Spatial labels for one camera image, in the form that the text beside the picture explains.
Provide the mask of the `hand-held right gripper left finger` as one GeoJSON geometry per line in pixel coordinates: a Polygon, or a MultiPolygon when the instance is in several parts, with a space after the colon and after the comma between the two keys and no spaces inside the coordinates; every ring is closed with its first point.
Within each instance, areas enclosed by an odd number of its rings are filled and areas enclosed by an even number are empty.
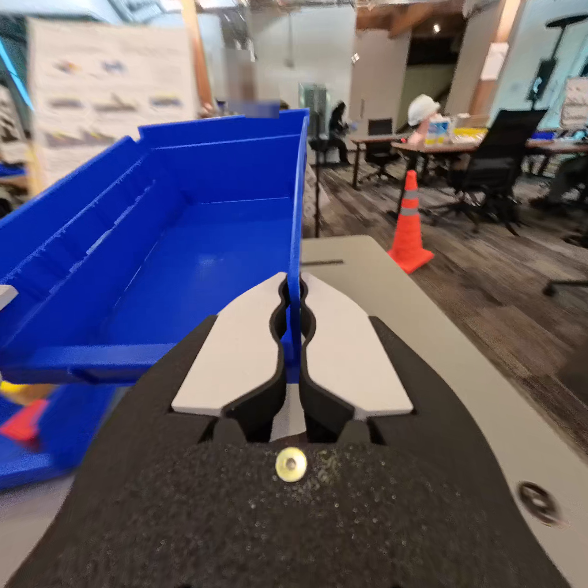
{"type": "Polygon", "coordinates": [[[276,373],[278,343],[270,319],[282,302],[279,272],[246,290],[217,315],[171,403],[176,413],[220,414],[276,373]]]}

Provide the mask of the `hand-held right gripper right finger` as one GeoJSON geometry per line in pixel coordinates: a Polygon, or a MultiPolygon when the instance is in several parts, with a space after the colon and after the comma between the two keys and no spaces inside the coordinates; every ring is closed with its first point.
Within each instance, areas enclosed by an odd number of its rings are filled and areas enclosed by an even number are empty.
{"type": "Polygon", "coordinates": [[[347,295],[311,273],[301,275],[301,310],[311,319],[305,367],[311,386],[342,403],[343,420],[413,411],[401,379],[369,315],[347,295]]]}

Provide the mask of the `yellow cube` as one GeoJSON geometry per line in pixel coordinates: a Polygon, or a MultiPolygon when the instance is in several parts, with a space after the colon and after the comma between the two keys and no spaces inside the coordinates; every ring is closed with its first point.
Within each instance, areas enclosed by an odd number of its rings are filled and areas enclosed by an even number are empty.
{"type": "Polygon", "coordinates": [[[12,403],[26,406],[32,402],[46,399],[57,388],[51,384],[14,384],[6,380],[1,381],[1,396],[12,403]]]}

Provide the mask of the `blue plastic bin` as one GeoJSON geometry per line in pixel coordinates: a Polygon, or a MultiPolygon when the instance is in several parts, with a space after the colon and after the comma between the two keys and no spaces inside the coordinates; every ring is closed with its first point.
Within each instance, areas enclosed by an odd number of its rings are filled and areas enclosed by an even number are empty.
{"type": "Polygon", "coordinates": [[[1,219],[1,375],[133,383],[298,267],[307,109],[148,125],[1,219]]]}
{"type": "MultiPolygon", "coordinates": [[[[39,422],[39,446],[1,437],[1,490],[70,473],[83,460],[121,389],[116,385],[57,386],[39,422]]],[[[1,397],[1,424],[22,406],[1,397]]]]}

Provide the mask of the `red cube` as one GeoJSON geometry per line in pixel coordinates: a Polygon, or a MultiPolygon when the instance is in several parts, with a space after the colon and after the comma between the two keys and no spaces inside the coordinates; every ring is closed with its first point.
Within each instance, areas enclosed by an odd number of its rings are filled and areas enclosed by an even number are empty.
{"type": "Polygon", "coordinates": [[[1,437],[27,449],[39,446],[39,422],[48,408],[47,399],[38,399],[22,406],[1,424],[1,437]]]}

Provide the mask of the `grey desk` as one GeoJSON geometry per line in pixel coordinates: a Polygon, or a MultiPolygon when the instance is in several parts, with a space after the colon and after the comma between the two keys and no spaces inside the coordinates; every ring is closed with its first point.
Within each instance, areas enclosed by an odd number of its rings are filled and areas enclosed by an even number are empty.
{"type": "Polygon", "coordinates": [[[123,397],[7,587],[587,587],[586,461],[371,239],[303,250],[367,311],[415,411],[301,443],[286,483],[277,443],[172,414],[205,319],[123,397]]]}

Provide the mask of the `orange traffic cone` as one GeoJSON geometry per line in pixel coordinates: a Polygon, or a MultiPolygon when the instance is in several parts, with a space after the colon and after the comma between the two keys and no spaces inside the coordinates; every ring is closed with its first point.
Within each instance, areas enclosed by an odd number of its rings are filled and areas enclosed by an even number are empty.
{"type": "Polygon", "coordinates": [[[404,188],[388,255],[402,271],[410,275],[432,261],[435,255],[423,247],[417,175],[414,170],[407,172],[404,188]]]}

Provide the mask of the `thin black pole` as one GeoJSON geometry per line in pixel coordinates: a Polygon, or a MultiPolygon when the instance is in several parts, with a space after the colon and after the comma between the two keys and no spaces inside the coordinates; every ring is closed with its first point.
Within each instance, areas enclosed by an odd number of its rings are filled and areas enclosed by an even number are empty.
{"type": "Polygon", "coordinates": [[[314,237],[320,237],[320,112],[315,114],[315,136],[312,142],[312,149],[315,154],[315,214],[314,214],[314,237]]]}

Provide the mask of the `wooden work table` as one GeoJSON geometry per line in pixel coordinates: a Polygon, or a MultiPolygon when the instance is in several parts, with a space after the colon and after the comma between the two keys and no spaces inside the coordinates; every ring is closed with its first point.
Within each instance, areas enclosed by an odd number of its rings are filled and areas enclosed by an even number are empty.
{"type": "MultiPolygon", "coordinates": [[[[358,190],[359,183],[359,158],[362,146],[366,146],[372,143],[390,143],[392,149],[396,149],[400,152],[415,153],[418,157],[426,156],[437,156],[445,155],[449,153],[473,153],[476,151],[482,141],[477,142],[458,142],[451,143],[445,142],[441,145],[426,146],[424,143],[421,145],[409,145],[406,138],[400,134],[389,134],[389,135],[366,135],[366,136],[355,136],[350,137],[350,142],[356,146],[356,155],[352,166],[352,180],[350,185],[354,190],[358,190]]],[[[527,155],[544,155],[544,156],[555,156],[560,154],[571,154],[571,153],[587,153],[587,142],[573,142],[565,141],[562,139],[554,140],[542,140],[542,139],[529,139],[525,143],[525,147],[521,151],[523,156],[527,155]]]]}

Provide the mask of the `white poster board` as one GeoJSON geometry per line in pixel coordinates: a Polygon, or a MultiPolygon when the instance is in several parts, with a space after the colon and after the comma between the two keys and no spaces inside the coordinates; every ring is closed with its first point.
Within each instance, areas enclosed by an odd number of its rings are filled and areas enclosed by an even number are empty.
{"type": "Polygon", "coordinates": [[[196,118],[185,28],[28,18],[32,144],[43,190],[138,128],[196,118]]]}

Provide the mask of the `mannequin head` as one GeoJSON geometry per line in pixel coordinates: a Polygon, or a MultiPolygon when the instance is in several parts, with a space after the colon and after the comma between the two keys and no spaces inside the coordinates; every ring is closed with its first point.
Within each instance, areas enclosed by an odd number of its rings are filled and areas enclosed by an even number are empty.
{"type": "Polygon", "coordinates": [[[421,145],[424,143],[432,118],[435,118],[435,115],[424,118],[415,126],[412,134],[408,137],[407,140],[409,145],[421,145]]]}

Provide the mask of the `white hard hat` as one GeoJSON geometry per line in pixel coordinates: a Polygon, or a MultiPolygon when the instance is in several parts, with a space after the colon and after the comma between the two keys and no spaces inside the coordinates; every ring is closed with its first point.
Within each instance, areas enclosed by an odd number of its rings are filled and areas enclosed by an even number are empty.
{"type": "Polygon", "coordinates": [[[410,127],[417,127],[426,119],[436,115],[440,110],[440,103],[427,94],[420,94],[408,106],[407,122],[410,127]]]}

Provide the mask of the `black tripod stand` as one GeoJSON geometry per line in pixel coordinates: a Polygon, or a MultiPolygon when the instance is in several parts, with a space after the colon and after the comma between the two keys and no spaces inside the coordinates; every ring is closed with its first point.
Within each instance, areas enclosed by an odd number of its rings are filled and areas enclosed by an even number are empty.
{"type": "Polygon", "coordinates": [[[535,111],[537,103],[542,99],[550,78],[557,67],[557,53],[568,27],[580,24],[587,20],[587,13],[569,15],[562,18],[552,19],[545,23],[546,29],[558,29],[559,34],[555,41],[552,52],[548,58],[541,58],[532,84],[527,93],[527,100],[530,102],[530,111],[535,111]]]}

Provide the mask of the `white wall notice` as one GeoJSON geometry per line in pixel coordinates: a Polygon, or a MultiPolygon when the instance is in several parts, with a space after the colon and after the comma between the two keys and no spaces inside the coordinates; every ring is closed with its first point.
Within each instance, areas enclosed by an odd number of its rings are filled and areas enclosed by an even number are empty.
{"type": "Polygon", "coordinates": [[[496,81],[509,52],[508,42],[492,42],[481,70],[480,81],[496,81]]]}

